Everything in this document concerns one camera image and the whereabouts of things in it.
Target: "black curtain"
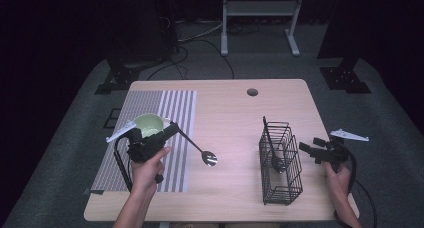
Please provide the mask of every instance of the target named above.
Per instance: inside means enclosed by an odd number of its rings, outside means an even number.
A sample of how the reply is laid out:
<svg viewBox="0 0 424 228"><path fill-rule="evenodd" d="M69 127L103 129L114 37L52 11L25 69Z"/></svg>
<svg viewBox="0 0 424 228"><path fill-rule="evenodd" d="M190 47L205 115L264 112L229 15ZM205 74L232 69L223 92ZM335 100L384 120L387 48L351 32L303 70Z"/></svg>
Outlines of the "black curtain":
<svg viewBox="0 0 424 228"><path fill-rule="evenodd" d="M338 0L318 58L352 52L381 74L417 127L424 130L423 0Z"/></svg>

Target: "table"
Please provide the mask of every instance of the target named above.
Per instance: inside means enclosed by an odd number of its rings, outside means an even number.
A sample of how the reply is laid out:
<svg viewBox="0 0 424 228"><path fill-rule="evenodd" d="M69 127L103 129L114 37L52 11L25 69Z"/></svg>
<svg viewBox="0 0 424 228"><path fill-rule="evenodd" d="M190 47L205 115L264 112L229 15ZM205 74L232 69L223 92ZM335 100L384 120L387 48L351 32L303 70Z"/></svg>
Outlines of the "table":
<svg viewBox="0 0 424 228"><path fill-rule="evenodd" d="M257 95L247 91L256 89ZM130 91L193 90L197 92L193 141L218 157L206 166L197 150L186 192L158 192L146 221L165 222L285 222L332 220L324 169L305 152L299 153L303 193L290 205L262 201L258 142L265 116L268 121L289 122L297 142L312 144L314 137L328 139L305 81L190 80L137 81ZM128 197L127 191L91 194L84 217L113 221ZM359 216L352 197L350 202Z"/></svg>

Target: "black and white striped mat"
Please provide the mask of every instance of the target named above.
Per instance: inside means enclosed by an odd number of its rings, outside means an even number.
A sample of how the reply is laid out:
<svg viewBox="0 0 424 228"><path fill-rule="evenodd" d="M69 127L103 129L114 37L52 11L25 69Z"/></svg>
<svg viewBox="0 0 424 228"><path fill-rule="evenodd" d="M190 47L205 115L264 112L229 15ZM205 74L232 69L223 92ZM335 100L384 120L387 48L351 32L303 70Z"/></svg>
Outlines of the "black and white striped mat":
<svg viewBox="0 0 424 228"><path fill-rule="evenodd" d="M153 113L162 118L169 118L178 123L181 130L192 137L196 108L196 91L129 91L116 123L115 131L122 128L129 120ZM191 144L179 134L167 141L173 147L163 159L164 181L159 184L160 192L187 191L189 159ZM126 191L125 182L113 156L114 141L110 142L100 165L92 190ZM122 161L128 162L127 144L121 141L118 145Z"/></svg>

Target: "wire basket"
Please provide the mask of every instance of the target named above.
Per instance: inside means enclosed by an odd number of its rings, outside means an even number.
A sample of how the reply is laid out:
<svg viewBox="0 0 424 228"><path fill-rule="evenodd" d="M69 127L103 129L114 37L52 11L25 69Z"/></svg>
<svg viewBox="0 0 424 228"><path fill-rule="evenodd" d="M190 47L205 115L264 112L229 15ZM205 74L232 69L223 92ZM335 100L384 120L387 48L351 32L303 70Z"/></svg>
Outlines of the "wire basket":
<svg viewBox="0 0 424 228"><path fill-rule="evenodd" d="M286 122L267 122L259 142L263 201L290 205L302 192L296 137Z"/></svg>

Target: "hand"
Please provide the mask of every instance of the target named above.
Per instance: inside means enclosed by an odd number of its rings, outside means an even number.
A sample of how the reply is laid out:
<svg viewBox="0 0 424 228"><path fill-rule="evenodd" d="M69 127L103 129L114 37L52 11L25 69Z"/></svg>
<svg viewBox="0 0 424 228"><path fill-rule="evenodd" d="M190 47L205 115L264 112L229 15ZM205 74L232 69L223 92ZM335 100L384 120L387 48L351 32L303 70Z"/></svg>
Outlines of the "hand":
<svg viewBox="0 0 424 228"><path fill-rule="evenodd" d="M136 163L131 161L133 187L131 193L144 193L153 196L157 189L155 181L156 175L162 175L165 167L160 161L165 157L171 148L165 147L161 149L155 156L145 163Z"/></svg>
<svg viewBox="0 0 424 228"><path fill-rule="evenodd" d="M327 186L330 193L330 200L336 208L336 212L341 221L351 227L361 227L347 198L349 193L350 170L346 163L341 163L337 173L329 162L322 162L327 173Z"/></svg>
<svg viewBox="0 0 424 228"><path fill-rule="evenodd" d="M346 198L349 192L350 170L346 163L341 163L337 173L329 162L322 162L327 173L327 186L331 200Z"/></svg>
<svg viewBox="0 0 424 228"><path fill-rule="evenodd" d="M150 201L156 193L156 175L162 175L165 167L160 159L171 151L170 147L161 149L145 163L132 162L133 186L131 193L121 209L113 227L142 227Z"/></svg>

